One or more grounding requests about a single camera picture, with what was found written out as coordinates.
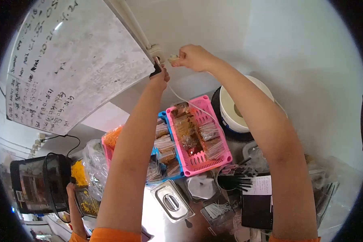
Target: pink plastic basket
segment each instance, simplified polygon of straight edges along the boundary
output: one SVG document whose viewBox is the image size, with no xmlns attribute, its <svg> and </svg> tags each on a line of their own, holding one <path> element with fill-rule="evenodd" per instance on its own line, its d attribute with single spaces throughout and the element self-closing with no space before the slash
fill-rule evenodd
<svg viewBox="0 0 363 242">
<path fill-rule="evenodd" d="M 113 150 L 110 149 L 109 147 L 107 147 L 104 144 L 104 138 L 103 137 L 101 138 L 101 142 L 102 142 L 102 146 L 104 147 L 104 152 L 105 152 L 105 157 L 106 157 L 106 165 L 107 165 L 107 168 L 109 169 L 111 158 L 113 157 Z"/>
<path fill-rule="evenodd" d="M 215 118 L 215 126 L 220 131 L 221 140 L 224 145 L 225 152 L 222 154 L 222 156 L 218 160 L 206 160 L 205 159 L 205 153 L 204 151 L 201 151 L 197 154 L 194 154 L 193 156 L 188 156 L 187 151 L 184 150 L 184 148 L 179 143 L 178 137 L 176 135 L 176 131 L 173 124 L 173 114 L 171 113 L 172 110 L 176 109 L 175 107 L 168 108 L 166 110 L 167 117 L 169 120 L 169 124 L 171 126 L 171 130 L 173 133 L 173 138 L 175 139 L 176 148 L 180 155 L 180 161 L 183 166 L 183 171 L 185 176 L 189 177 L 192 175 L 196 175 L 202 172 L 205 172 L 207 170 L 211 170 L 215 167 L 220 167 L 224 164 L 227 164 L 233 160 L 233 157 L 229 151 L 229 148 L 226 143 L 226 138 L 224 137 L 223 132 L 221 131 L 221 128 L 218 123 L 218 119 L 215 116 L 213 106 L 211 106 L 211 102 L 207 95 L 200 96 L 198 98 L 190 100 L 190 103 L 194 104 L 198 108 L 208 112 Z M 207 121 L 212 120 L 210 116 L 203 113 L 200 110 L 197 110 L 196 108 L 190 106 L 191 110 L 193 110 L 193 115 L 197 123 L 206 123 Z"/>
</svg>

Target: left hand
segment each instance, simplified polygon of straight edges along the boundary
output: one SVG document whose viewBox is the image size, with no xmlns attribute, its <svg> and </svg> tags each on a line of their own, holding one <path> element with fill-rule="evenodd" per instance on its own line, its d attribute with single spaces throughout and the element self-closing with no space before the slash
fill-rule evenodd
<svg viewBox="0 0 363 242">
<path fill-rule="evenodd" d="M 151 76 L 150 81 L 161 86 L 162 90 L 166 89 L 167 82 L 169 81 L 169 74 L 164 64 L 161 64 L 161 72 Z"/>
<path fill-rule="evenodd" d="M 67 191 L 68 197 L 74 197 L 74 195 L 75 195 L 74 190 L 75 190 L 75 186 L 73 183 L 70 182 L 69 184 L 67 184 L 66 191 Z"/>
</svg>

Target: person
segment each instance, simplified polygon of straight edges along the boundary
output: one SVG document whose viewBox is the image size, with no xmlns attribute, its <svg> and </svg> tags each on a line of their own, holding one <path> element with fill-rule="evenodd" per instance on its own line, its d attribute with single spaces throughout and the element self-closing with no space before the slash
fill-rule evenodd
<svg viewBox="0 0 363 242">
<path fill-rule="evenodd" d="M 183 46 L 179 57 L 173 67 L 209 72 L 226 88 L 269 163 L 274 198 L 270 241 L 319 241 L 304 151 L 290 121 L 250 80 L 203 47 Z M 168 81 L 165 68 L 150 79 L 119 135 L 92 242 L 141 240 L 147 167 Z"/>
<path fill-rule="evenodd" d="M 71 182 L 66 186 L 68 209 L 70 211 L 70 225 L 73 229 L 69 242 L 87 242 L 87 234 L 83 225 L 81 213 L 75 202 L 75 187 Z"/>
</svg>

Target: whiteboard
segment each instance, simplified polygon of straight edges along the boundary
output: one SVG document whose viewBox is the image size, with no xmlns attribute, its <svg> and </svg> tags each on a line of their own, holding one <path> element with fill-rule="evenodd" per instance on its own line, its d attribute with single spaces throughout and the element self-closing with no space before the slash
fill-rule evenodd
<svg viewBox="0 0 363 242">
<path fill-rule="evenodd" d="M 102 0 L 38 0 L 8 66 L 7 118 L 65 135 L 154 72 L 152 61 Z"/>
</svg>

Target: hand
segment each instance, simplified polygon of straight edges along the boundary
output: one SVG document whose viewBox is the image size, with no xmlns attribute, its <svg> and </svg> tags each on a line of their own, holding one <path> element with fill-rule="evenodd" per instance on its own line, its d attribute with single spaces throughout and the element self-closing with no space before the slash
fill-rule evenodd
<svg viewBox="0 0 363 242">
<path fill-rule="evenodd" d="M 196 72 L 209 72 L 220 59 L 206 51 L 200 45 L 185 45 L 179 50 L 179 59 L 173 61 L 173 67 L 184 66 Z"/>
<path fill-rule="evenodd" d="M 71 182 L 69 184 L 67 184 L 66 191 L 67 191 L 68 197 L 74 197 L 74 195 L 75 195 L 74 190 L 75 190 L 74 184 L 72 184 Z"/>
<path fill-rule="evenodd" d="M 161 72 L 151 76 L 150 81 L 151 83 L 154 83 L 155 85 L 160 85 L 162 90 L 165 90 L 167 88 L 167 83 L 169 81 L 169 74 L 167 72 L 167 69 L 164 67 L 164 64 L 161 64 Z"/>
</svg>

